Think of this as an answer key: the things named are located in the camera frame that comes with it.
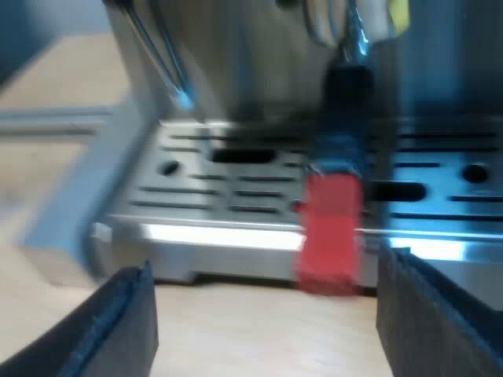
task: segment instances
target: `drip tray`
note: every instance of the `drip tray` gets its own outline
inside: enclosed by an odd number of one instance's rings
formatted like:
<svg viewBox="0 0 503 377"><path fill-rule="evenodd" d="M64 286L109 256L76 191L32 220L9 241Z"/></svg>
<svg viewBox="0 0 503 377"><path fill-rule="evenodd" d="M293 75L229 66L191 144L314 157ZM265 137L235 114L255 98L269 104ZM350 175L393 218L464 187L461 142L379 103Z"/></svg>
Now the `drip tray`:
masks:
<svg viewBox="0 0 503 377"><path fill-rule="evenodd" d="M162 123L95 226L101 267L150 258L166 280L293 279L310 129ZM375 285L382 247L410 247L434 264L503 262L501 145L493 119L373 121L362 285Z"/></svg>

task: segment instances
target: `yellow label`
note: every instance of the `yellow label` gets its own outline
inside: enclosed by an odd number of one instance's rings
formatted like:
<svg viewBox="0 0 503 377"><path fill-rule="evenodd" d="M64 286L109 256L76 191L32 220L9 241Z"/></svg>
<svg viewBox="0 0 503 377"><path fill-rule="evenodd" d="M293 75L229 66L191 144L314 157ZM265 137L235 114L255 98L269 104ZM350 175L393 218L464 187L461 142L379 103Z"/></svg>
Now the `yellow label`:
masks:
<svg viewBox="0 0 503 377"><path fill-rule="evenodd" d="M409 27L409 0L390 0L390 14L396 34L400 35Z"/></svg>

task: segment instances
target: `red plastic piece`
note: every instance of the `red plastic piece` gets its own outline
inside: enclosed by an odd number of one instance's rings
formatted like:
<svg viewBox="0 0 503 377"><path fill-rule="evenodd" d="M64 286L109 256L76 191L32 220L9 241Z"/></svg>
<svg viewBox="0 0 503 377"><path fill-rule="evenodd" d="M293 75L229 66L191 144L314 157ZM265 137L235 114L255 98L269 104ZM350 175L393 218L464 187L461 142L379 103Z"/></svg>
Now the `red plastic piece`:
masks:
<svg viewBox="0 0 503 377"><path fill-rule="evenodd" d="M311 175L301 206L306 240L297 261L299 287L317 295L353 295L359 270L363 190L352 174Z"/></svg>

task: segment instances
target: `light wood surface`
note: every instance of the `light wood surface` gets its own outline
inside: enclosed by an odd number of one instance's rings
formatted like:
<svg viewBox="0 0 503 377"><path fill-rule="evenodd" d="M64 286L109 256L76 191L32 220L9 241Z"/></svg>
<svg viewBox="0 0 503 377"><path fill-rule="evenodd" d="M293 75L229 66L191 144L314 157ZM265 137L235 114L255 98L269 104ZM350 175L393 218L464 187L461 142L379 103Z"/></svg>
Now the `light wood surface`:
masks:
<svg viewBox="0 0 503 377"><path fill-rule="evenodd" d="M58 39L0 88L0 113L115 106L130 91L113 34Z"/></svg>
<svg viewBox="0 0 503 377"><path fill-rule="evenodd" d="M75 142L0 145L2 207L16 204L0 222L1 360L92 291L50 286L15 246L84 149ZM156 299L160 347L152 376L391 376L375 329L374 298L330 299L281 288L210 284L157 286Z"/></svg>

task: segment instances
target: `screw hole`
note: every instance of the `screw hole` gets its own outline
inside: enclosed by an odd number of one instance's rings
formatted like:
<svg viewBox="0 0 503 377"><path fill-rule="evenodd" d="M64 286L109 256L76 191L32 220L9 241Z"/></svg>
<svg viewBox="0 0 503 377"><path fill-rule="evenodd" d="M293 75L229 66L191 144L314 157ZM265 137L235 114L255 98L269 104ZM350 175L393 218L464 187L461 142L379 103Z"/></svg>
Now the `screw hole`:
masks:
<svg viewBox="0 0 503 377"><path fill-rule="evenodd" d="M302 210L303 205L304 205L304 202L302 200L293 200L290 203L290 210L292 212L300 213L300 211Z"/></svg>
<svg viewBox="0 0 503 377"><path fill-rule="evenodd" d="M164 163L159 168L159 173L164 176L172 175L178 168L180 167L180 163L178 161L169 161Z"/></svg>
<svg viewBox="0 0 503 377"><path fill-rule="evenodd" d="M463 169L462 175L470 183L483 183L489 179L489 169L482 163L473 163Z"/></svg>

